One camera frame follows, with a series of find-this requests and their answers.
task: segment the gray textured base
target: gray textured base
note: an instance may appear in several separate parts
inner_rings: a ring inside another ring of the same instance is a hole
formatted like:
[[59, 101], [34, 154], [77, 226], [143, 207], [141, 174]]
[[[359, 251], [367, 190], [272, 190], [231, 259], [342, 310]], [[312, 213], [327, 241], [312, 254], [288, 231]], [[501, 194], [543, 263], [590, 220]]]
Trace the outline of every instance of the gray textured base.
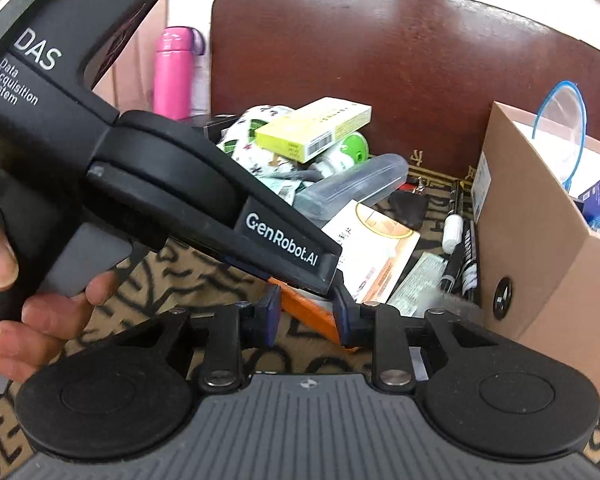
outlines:
[[141, 458], [84, 465], [37, 454], [10, 478], [594, 480], [600, 470], [579, 454], [531, 465], [470, 455], [435, 433], [413, 400], [380, 394], [359, 374], [264, 374], [206, 398], [181, 433]]

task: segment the cardboard box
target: cardboard box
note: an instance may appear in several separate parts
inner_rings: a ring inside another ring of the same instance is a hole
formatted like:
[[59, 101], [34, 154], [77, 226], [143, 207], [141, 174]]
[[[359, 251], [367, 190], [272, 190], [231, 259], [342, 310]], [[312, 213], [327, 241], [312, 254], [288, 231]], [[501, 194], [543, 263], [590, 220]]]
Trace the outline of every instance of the cardboard box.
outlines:
[[[577, 368], [600, 393], [600, 234], [514, 123], [534, 119], [499, 103], [491, 109], [475, 204], [486, 327]], [[587, 137], [586, 148], [600, 153], [600, 142]], [[497, 320], [504, 277], [513, 293]]]

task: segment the black leather item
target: black leather item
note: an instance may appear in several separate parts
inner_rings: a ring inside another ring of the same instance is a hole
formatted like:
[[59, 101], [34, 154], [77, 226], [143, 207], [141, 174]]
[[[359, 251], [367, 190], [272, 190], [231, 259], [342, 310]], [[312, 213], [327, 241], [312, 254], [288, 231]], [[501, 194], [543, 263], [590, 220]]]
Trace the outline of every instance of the black leather item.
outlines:
[[395, 219], [414, 231], [422, 227], [427, 214], [429, 197], [397, 189], [389, 196]]

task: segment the pink water bottle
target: pink water bottle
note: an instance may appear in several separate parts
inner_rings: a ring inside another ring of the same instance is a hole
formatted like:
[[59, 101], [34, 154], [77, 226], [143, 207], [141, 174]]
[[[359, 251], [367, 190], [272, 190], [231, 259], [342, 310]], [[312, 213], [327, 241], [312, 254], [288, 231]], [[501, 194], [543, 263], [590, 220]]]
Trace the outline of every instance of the pink water bottle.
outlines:
[[194, 56], [205, 53], [200, 31], [167, 27], [155, 54], [154, 113], [180, 120], [189, 117]]

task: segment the clear plastic tube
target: clear plastic tube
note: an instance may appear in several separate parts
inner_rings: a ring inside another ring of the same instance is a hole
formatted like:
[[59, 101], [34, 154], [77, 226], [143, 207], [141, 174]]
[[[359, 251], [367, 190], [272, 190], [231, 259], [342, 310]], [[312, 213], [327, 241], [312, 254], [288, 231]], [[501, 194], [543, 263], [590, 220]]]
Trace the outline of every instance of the clear plastic tube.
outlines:
[[371, 206], [407, 180], [409, 164], [395, 153], [375, 156], [335, 174], [296, 195], [294, 208], [323, 227], [351, 200]]

